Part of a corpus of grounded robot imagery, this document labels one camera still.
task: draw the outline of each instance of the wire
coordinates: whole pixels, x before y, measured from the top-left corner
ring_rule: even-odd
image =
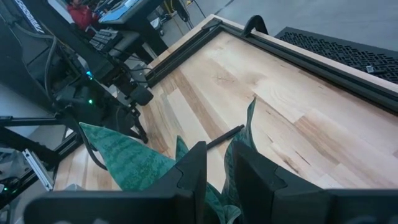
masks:
[[[32,37],[36,37],[36,38],[41,38],[41,39],[52,39],[53,36],[52,35],[46,35],[46,34],[35,34],[31,31],[25,30],[23,27],[21,27],[18,23],[14,24],[20,31],[24,32],[27,35],[30,35]]]
[[[51,61],[52,61],[52,56],[54,55],[55,49],[57,48],[57,38],[54,36],[53,37],[53,42],[50,48],[49,56],[47,57],[47,61],[45,63],[45,68],[44,68],[44,88],[45,92],[47,94],[47,97],[50,99],[50,101],[53,103],[55,107],[56,106],[56,99],[54,98],[54,95],[51,92],[51,80],[50,80],[50,75],[49,75],[49,70],[51,66]]]
[[[77,127],[78,127],[79,133],[81,134],[81,137],[83,138],[83,142],[85,143],[87,152],[88,152],[88,154],[90,155],[91,159],[94,161],[94,163],[95,163],[97,166],[99,166],[99,167],[102,168],[103,170],[108,170],[108,169],[106,168],[106,166],[105,166],[104,164],[102,164],[102,163],[98,160],[98,158],[94,155],[94,150],[91,148],[91,147],[94,147],[94,146],[92,146],[92,145],[88,142],[88,139],[87,139],[87,137],[86,137],[86,134],[84,133],[83,129],[80,127],[79,122],[78,122],[76,119],[73,119],[73,120],[74,120],[74,122],[76,123],[76,125],[77,125]]]
[[[22,47],[21,41],[19,40],[18,36],[13,31],[12,31],[12,34],[14,35],[15,39],[18,41],[18,43],[19,43],[19,45],[21,47],[21,53],[23,55],[24,54],[24,48]],[[25,69],[27,71],[29,71],[29,69],[27,68],[26,62],[23,59],[21,61],[24,64]],[[28,75],[28,76],[34,83],[36,83],[36,85],[38,85],[40,87],[39,89],[41,91],[43,91],[43,94],[46,94],[44,88],[42,87],[42,84],[40,84],[35,78],[33,78],[33,76],[31,76],[31,75]]]
[[[31,35],[32,37],[36,37],[36,38],[45,38],[45,39],[53,39],[50,51],[49,51],[49,56],[47,57],[47,61],[45,64],[45,70],[44,70],[44,88],[45,88],[45,92],[47,97],[50,99],[50,101],[53,103],[53,107],[55,107],[56,110],[59,110],[59,108],[57,108],[57,100],[55,99],[54,95],[51,92],[51,79],[50,79],[50,66],[51,66],[51,62],[52,62],[52,57],[54,55],[55,50],[57,49],[57,37],[56,36],[51,36],[51,35],[41,35],[41,34],[34,34],[32,32],[29,32],[28,30],[25,30],[24,28],[22,28],[19,24],[15,24],[16,27],[18,27],[18,29],[20,29],[21,31],[23,31],[25,34],[27,35]],[[70,114],[70,116],[72,117],[72,120],[76,123],[78,130],[81,134],[81,137],[83,138],[83,142],[85,143],[86,149],[88,151],[88,154],[90,155],[91,159],[94,161],[94,163],[99,166],[100,168],[107,170],[106,166],[104,164],[102,164],[97,157],[94,155],[94,150],[96,150],[94,148],[94,146],[92,146],[89,142],[88,139],[86,137],[86,135],[84,134],[83,129],[80,127],[78,120],[72,115]]]
[[[119,106],[118,107],[118,109],[116,110],[116,130],[118,131],[118,132],[120,132],[120,128],[119,128],[119,111],[120,111],[120,109],[121,109],[122,107],[121,106]]]
[[[205,13],[203,13],[203,11],[201,10],[199,4],[197,3],[197,0],[193,0],[193,2],[197,5],[197,7],[198,7],[200,13],[203,15],[203,17],[206,18]]]
[[[189,22],[186,22],[185,25],[188,27],[188,30],[192,30],[191,25],[189,24]]]
[[[130,69],[130,71],[132,71],[132,72],[139,72],[139,71],[142,71],[142,70],[150,70],[150,71],[153,71],[152,68],[137,68],[137,69]]]
[[[181,33],[181,35],[184,35],[184,33],[182,32],[182,30],[181,30],[181,27],[180,27],[180,25],[177,23],[177,21],[175,20],[175,18],[174,18],[174,16],[173,16],[173,14],[172,14],[172,12],[171,12],[171,10],[170,10],[170,8],[169,8],[169,6],[167,5],[167,3],[166,2],[164,2],[164,5],[165,5],[165,7],[166,7],[166,10],[167,10],[167,12],[169,13],[169,15],[172,17],[172,19],[173,19],[173,21],[174,21],[174,23],[175,23],[175,25],[177,25],[177,27],[178,27],[178,29],[179,29],[179,31],[180,31],[180,33]]]
[[[175,10],[174,10],[174,7],[173,7],[173,0],[170,0],[170,8],[171,8],[173,11],[175,11]]]

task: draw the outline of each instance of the black vent grille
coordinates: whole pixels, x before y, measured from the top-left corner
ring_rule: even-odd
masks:
[[[398,52],[286,27],[276,38],[398,84]]]

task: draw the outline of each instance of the green fabric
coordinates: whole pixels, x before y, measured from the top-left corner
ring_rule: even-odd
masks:
[[[235,186],[234,169],[233,169],[233,158],[232,158],[232,145],[235,141],[241,141],[249,146],[251,149],[257,151],[256,145],[253,141],[251,133],[251,121],[253,118],[254,107],[256,105],[256,99],[254,99],[248,107],[248,117],[245,127],[232,139],[229,144],[225,156],[224,156],[224,169],[225,169],[225,183],[223,187],[223,200],[228,205],[235,205],[240,208],[240,201],[238,197],[238,191]]]
[[[144,190],[175,164],[173,159],[119,132],[84,123],[80,126],[122,190]]]
[[[237,219],[241,214],[241,210],[234,205],[225,205],[223,207],[225,219],[228,220],[227,224],[234,223],[235,219]]]
[[[248,107],[248,117],[243,128],[231,141],[242,141],[257,150],[251,134],[251,120],[256,99]],[[89,142],[101,153],[105,166],[122,190],[144,190],[167,173],[187,152],[188,147],[177,136],[175,159],[116,131],[90,124],[80,123]],[[240,214],[240,202],[234,182],[232,144],[224,157],[226,181],[222,194],[207,183],[205,196],[205,223],[232,224]]]

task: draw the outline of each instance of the wood grain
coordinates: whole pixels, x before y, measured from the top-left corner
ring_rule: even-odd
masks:
[[[208,17],[157,58],[155,66],[193,36]],[[393,91],[398,85],[261,35]],[[397,188],[398,118],[319,80],[267,52],[221,33],[152,89],[154,99],[140,120],[149,146],[174,158],[181,135],[191,148],[252,121],[259,152],[292,173],[324,188]],[[225,179],[228,142],[208,153],[208,181],[218,190]],[[78,184],[90,190],[119,190],[84,147],[67,157],[55,188]]]

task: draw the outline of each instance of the black cable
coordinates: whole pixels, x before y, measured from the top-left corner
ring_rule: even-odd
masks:
[[[55,109],[59,109],[57,108],[57,100],[55,99],[54,95],[51,92],[51,79],[50,79],[50,66],[51,66],[51,62],[52,62],[52,57],[54,55],[55,50],[57,49],[57,38],[55,36],[51,36],[51,35],[41,35],[41,34],[34,34],[32,32],[29,32],[28,30],[25,30],[24,28],[22,28],[19,24],[15,24],[16,27],[18,27],[18,29],[20,29],[21,31],[23,31],[25,34],[27,35],[31,35],[32,37],[36,37],[36,38],[45,38],[45,39],[53,39],[51,48],[50,48],[50,52],[49,52],[49,56],[47,57],[47,61],[45,64],[45,70],[44,70],[44,88],[45,88],[45,92],[47,94],[47,97],[50,99],[50,101],[53,103],[53,106],[55,107]],[[85,143],[86,149],[88,151],[88,154],[90,155],[91,159],[94,161],[94,163],[99,166],[100,168],[107,170],[106,166],[104,164],[102,164],[97,157],[94,155],[94,146],[92,146],[89,142],[88,139],[86,137],[86,135],[84,134],[83,129],[80,127],[78,120],[72,115],[70,114],[70,116],[72,117],[72,120],[76,123],[78,130],[81,134],[81,137],[83,139],[83,142]]]
[[[118,131],[118,132],[120,132],[120,128],[119,128],[119,111],[120,111],[120,109],[121,109],[122,107],[121,106],[119,106],[118,107],[118,109],[116,110],[116,130]]]
[[[134,58],[134,59],[127,58],[127,60],[141,61],[141,62],[144,62],[144,63],[147,64],[147,65],[150,64],[150,62],[147,62],[147,61],[143,60],[143,59],[140,58],[140,57],[136,57],[136,56],[130,54],[129,52],[124,52],[124,51],[119,50],[119,49],[116,49],[116,48],[113,48],[113,49],[114,49],[114,50],[117,50],[118,52],[121,52],[122,54],[126,54],[126,55],[128,55],[128,56]],[[128,68],[128,66],[126,65],[126,70],[129,70],[130,72],[139,72],[139,71],[143,71],[143,70],[150,70],[150,71],[152,71],[152,72],[155,74],[155,76],[156,76],[155,70],[153,70],[152,68],[148,68],[148,67],[146,67],[146,68],[138,68],[138,69],[130,69],[130,68]],[[138,80],[135,80],[135,79],[132,77],[132,75],[130,75],[130,77],[133,79],[133,82],[136,82],[136,83],[148,83],[148,82],[146,82],[146,81],[138,81]]]
[[[99,166],[100,168],[102,168],[102,169],[104,169],[104,170],[108,170],[108,169],[106,168],[106,166],[105,166],[104,164],[102,164],[102,163],[97,159],[97,157],[94,155],[94,150],[91,148],[91,147],[94,147],[94,146],[92,146],[92,145],[88,142],[88,139],[87,139],[87,137],[86,137],[86,135],[85,135],[85,132],[84,132],[83,129],[80,127],[79,122],[78,122],[76,119],[73,119],[73,120],[74,120],[74,122],[76,123],[76,125],[77,125],[77,127],[78,127],[78,129],[79,129],[79,133],[81,134],[81,137],[83,138],[83,142],[85,143],[87,152],[88,152],[88,154],[90,155],[91,159],[92,159],[92,160],[94,161],[94,163],[95,163],[97,166]]]
[[[181,0],[178,0],[179,1],[179,3],[182,5],[182,7],[185,9],[185,12],[187,13],[187,22],[186,22],[186,24],[188,24],[187,26],[188,26],[188,28],[190,27],[190,30],[191,29],[193,29],[194,28],[194,26],[193,26],[193,24],[192,24],[192,21],[191,21],[191,15],[190,15],[190,13],[188,12],[188,8],[187,8],[187,6],[185,5],[185,3],[184,2],[181,2]]]
[[[186,22],[185,25],[188,27],[188,30],[192,30],[192,27],[188,22]]]
[[[203,17],[206,18],[205,13],[203,13],[203,11],[201,10],[199,4],[197,3],[197,0],[193,0],[193,2],[197,5],[197,7],[198,7],[200,13],[203,15]]]

